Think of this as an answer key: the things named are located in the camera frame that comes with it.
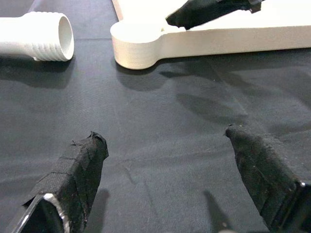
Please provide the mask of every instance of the black fabric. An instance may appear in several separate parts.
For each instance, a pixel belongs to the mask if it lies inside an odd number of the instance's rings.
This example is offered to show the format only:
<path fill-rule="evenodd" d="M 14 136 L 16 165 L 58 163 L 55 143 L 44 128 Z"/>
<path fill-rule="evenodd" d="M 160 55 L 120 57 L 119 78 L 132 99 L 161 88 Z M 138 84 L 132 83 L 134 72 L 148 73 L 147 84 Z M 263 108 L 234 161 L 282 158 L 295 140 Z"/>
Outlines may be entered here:
<path fill-rule="evenodd" d="M 52 193 L 68 217 L 70 232 L 83 232 L 107 157 L 106 141 L 97 133 L 73 141 L 51 172 L 36 183 L 25 203 L 36 195 Z"/>
<path fill-rule="evenodd" d="M 63 12 L 75 38 L 68 63 L 0 56 L 1 227 L 68 142 L 94 130 L 110 157 L 86 233 L 268 231 L 224 133 L 249 125 L 308 154 L 310 49 L 165 59 L 134 71 L 114 61 L 110 0 L 0 6 L 0 17 Z"/>
<path fill-rule="evenodd" d="M 308 160 L 309 155 L 292 157 L 293 153 L 286 144 L 271 135 L 257 133 L 256 129 L 230 126 L 226 136 L 234 148 L 242 180 L 269 229 L 287 230 L 288 217 L 300 214 L 297 206 L 293 208 L 295 203 L 311 195 L 310 183 L 305 183 L 311 180 L 310 168 L 300 162 Z M 307 198 L 301 205 L 308 206 L 309 202 Z M 311 214 L 311 209 L 308 211 L 299 217 L 302 222 Z"/>

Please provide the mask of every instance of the white plastic part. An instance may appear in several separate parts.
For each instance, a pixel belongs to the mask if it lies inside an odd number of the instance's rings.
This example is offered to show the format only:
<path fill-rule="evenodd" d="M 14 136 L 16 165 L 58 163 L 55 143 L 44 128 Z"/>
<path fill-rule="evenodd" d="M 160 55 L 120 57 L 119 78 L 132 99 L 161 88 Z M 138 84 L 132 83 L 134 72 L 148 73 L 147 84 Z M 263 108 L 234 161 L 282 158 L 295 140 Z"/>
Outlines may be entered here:
<path fill-rule="evenodd" d="M 115 60 L 144 69 L 162 58 L 311 47 L 311 0 L 266 0 L 255 14 L 236 11 L 189 31 L 165 16 L 187 0 L 112 0 Z"/>
<path fill-rule="evenodd" d="M 0 18 L 0 54 L 25 54 L 36 61 L 68 61 L 74 40 L 71 24 L 62 13 L 29 12 Z"/>

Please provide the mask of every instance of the round end of white part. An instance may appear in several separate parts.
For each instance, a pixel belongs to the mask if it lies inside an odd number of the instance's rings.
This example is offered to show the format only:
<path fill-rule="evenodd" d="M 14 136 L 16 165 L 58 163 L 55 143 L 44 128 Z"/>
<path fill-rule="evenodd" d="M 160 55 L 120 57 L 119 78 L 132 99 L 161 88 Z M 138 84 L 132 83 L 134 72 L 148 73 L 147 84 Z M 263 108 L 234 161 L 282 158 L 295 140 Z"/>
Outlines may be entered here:
<path fill-rule="evenodd" d="M 71 24 L 62 13 L 30 12 L 22 16 L 27 30 L 24 49 L 35 61 L 68 61 L 74 52 Z"/>
<path fill-rule="evenodd" d="M 145 69 L 161 59 L 161 24 L 122 20 L 111 27 L 110 33 L 115 60 L 121 66 Z"/>

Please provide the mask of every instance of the white pipe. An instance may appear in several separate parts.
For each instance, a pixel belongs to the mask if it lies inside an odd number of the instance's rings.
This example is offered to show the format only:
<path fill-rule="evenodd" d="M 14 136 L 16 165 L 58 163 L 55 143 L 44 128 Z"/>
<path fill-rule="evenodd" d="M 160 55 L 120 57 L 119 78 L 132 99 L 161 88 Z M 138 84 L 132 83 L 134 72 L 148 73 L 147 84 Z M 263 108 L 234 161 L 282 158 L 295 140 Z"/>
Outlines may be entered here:
<path fill-rule="evenodd" d="M 0 54 L 25 54 L 36 61 L 68 61 L 74 40 L 71 24 L 62 13 L 29 12 L 0 18 Z"/>

